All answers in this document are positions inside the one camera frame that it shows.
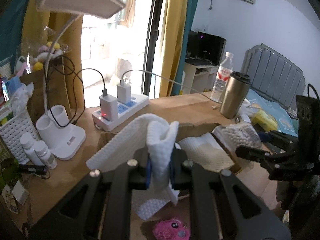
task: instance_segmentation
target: yellow curtain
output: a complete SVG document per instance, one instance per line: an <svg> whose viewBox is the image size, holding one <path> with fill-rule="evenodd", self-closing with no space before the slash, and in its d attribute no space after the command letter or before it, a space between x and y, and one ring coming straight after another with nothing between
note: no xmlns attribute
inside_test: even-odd
<svg viewBox="0 0 320 240"><path fill-rule="evenodd" d="M70 14L38 12L36 10L36 0L29 0L27 11L25 14L22 39L29 38L38 40L40 43L47 42L47 33L43 32L44 26L49 26L55 31L59 31L61 27L69 20ZM71 51L66 54L75 64L76 72L81 70L81 32L82 32L83 17L75 21L63 34L61 40L67 44ZM72 88L73 75L66 76L66 87L70 107L75 108L75 97ZM77 107L83 108L84 95L81 82L75 80L75 94Z"/></svg>
<svg viewBox="0 0 320 240"><path fill-rule="evenodd" d="M167 0L163 24L162 72L161 75L174 80L179 64L184 24L186 21L188 0ZM161 80L160 97L170 96L172 82Z"/></svg>

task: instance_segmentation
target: glass door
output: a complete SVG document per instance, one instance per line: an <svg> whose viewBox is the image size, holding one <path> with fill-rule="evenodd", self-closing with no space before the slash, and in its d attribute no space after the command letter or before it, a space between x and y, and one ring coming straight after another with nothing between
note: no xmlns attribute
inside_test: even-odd
<svg viewBox="0 0 320 240"><path fill-rule="evenodd" d="M152 71L162 0L124 0L126 8L110 19L85 15L82 27L82 68L99 70L110 95L127 70ZM132 93L150 90L151 79L142 71L125 75ZM86 107L99 106L103 82L95 72L83 72Z"/></svg>

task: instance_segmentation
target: door frame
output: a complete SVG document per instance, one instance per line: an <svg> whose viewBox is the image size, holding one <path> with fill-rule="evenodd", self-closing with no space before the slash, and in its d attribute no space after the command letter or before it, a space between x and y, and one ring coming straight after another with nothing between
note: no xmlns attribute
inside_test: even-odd
<svg viewBox="0 0 320 240"><path fill-rule="evenodd" d="M146 47L144 51L143 70L152 72L153 59L155 57L156 42L159 37L159 22L163 0L152 0ZM151 86L151 74L142 73L141 93L149 96Z"/></svg>

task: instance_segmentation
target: stainless steel tumbler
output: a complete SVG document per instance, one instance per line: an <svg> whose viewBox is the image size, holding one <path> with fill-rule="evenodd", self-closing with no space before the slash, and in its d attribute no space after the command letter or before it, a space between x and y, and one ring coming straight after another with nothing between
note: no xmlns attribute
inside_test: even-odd
<svg viewBox="0 0 320 240"><path fill-rule="evenodd" d="M250 77L240 72L232 72L227 82L220 113L232 119L236 116L251 85Z"/></svg>

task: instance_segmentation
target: bed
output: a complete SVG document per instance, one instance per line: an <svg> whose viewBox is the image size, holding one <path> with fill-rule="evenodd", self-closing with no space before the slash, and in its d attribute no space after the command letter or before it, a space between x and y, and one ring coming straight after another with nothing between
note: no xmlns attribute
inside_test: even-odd
<svg viewBox="0 0 320 240"><path fill-rule="evenodd" d="M272 116L278 131L297 136L297 121L292 121L286 110L297 108L295 96L305 89L303 71L262 43L247 51L241 72L251 79L250 103Z"/></svg>
<svg viewBox="0 0 320 240"><path fill-rule="evenodd" d="M254 46L246 52L241 69L251 79L251 89L266 100L296 110L296 95L305 89L303 71L286 57L266 46Z"/></svg>

